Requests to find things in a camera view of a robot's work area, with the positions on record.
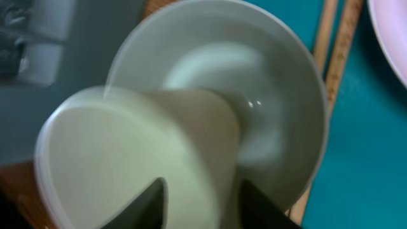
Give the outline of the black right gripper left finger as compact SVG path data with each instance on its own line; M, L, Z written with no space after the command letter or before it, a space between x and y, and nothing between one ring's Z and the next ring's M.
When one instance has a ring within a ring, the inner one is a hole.
M167 184L155 179L102 229L162 229L167 211Z

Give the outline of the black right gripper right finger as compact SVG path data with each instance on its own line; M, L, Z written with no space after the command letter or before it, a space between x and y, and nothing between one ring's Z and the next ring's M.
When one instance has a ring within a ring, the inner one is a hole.
M240 185L238 209L244 229L301 229L248 180Z

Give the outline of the white paper cup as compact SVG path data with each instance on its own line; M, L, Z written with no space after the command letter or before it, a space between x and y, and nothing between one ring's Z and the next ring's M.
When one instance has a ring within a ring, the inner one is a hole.
M128 226L157 182L165 228L220 228L239 139L236 113L213 92L88 88L43 125L36 181L58 228Z

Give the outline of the grey round bowl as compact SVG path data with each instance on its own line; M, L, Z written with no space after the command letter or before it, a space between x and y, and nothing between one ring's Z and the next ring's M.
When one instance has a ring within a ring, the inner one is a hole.
M238 174L287 210L315 177L328 139L327 99L299 37L245 1L179 1L143 20L107 84L136 91L204 89L238 113Z

